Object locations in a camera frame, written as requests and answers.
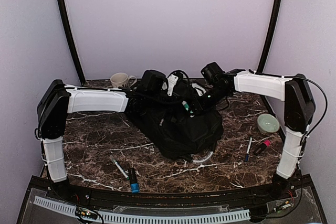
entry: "black bag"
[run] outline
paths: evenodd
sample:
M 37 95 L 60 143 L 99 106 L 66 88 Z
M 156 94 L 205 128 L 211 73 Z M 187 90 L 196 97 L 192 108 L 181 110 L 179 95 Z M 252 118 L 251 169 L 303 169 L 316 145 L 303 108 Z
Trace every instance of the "black bag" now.
M 162 155 L 173 160 L 191 161 L 191 154 L 215 146 L 223 134 L 222 117 L 215 109 L 192 118 L 181 104 L 150 106 L 144 113 L 125 113 Z

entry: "pink cap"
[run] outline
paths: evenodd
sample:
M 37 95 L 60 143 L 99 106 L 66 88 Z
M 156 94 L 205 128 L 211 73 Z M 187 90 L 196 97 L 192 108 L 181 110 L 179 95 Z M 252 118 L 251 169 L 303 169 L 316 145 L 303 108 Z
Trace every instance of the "pink cap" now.
M 267 139 L 264 141 L 264 144 L 266 144 L 266 146 L 268 147 L 269 145 L 271 145 L 271 141 Z

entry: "bowl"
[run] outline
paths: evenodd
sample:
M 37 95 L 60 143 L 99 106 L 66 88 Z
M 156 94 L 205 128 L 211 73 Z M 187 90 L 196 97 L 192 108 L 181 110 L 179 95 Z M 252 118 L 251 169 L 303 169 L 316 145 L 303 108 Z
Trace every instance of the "bowl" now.
M 279 121 L 270 114 L 261 114 L 258 117 L 258 129 L 263 135 L 269 135 L 280 129 Z

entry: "black pole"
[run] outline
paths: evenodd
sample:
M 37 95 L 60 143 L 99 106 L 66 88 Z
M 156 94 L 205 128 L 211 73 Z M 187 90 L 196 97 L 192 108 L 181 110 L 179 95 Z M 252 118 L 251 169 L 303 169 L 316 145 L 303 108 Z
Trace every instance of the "black pole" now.
M 58 2 L 59 12 L 61 14 L 63 29 L 64 29 L 64 32 L 65 32 L 65 36 L 67 37 L 71 57 L 72 57 L 72 60 L 74 62 L 73 64 L 75 64 L 75 68 L 76 68 L 76 71 L 77 71 L 79 81 L 83 85 L 86 80 L 85 80 L 85 76 L 84 76 L 82 66 L 80 65 L 77 50 L 76 50 L 76 47 L 75 47 L 74 38 L 72 37 L 72 32 L 71 32 L 71 28 L 70 28 L 69 19 L 68 19 L 67 9 L 66 9 L 66 6 L 65 6 L 65 1 L 64 0 L 57 0 L 57 2 Z
M 266 40 L 265 40 L 263 52 L 261 53 L 258 69 L 257 69 L 258 72 L 263 72 L 265 68 L 269 49 L 271 47 L 271 43 L 272 43 L 274 31 L 275 31 L 275 26 L 277 24 L 277 19 L 278 19 L 279 10 L 280 10 L 280 3 L 281 3 L 281 0 L 274 0 L 271 19 L 269 21 L 268 31 L 266 35 Z

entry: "marble tabletop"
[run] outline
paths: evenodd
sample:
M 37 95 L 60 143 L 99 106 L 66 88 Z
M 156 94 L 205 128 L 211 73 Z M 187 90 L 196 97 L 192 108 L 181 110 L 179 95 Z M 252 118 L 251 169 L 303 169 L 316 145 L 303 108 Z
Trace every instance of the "marble tabletop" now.
M 86 86 L 107 88 L 110 81 L 88 81 Z M 134 167 L 143 193 L 200 193 L 271 183 L 281 157 L 282 141 L 278 134 L 264 136 L 257 129 L 258 115 L 267 113 L 260 96 L 236 93 L 229 101 L 229 108 L 220 111 L 222 139 L 212 158 L 201 165 L 165 158 L 123 113 L 69 115 L 64 155 L 70 182 L 130 191 L 129 181 L 109 158 L 113 153 L 124 169 Z M 243 162 L 250 136 L 254 138 L 250 157 L 248 162 Z M 265 139 L 271 141 L 271 146 L 260 156 L 254 156 L 254 148 Z

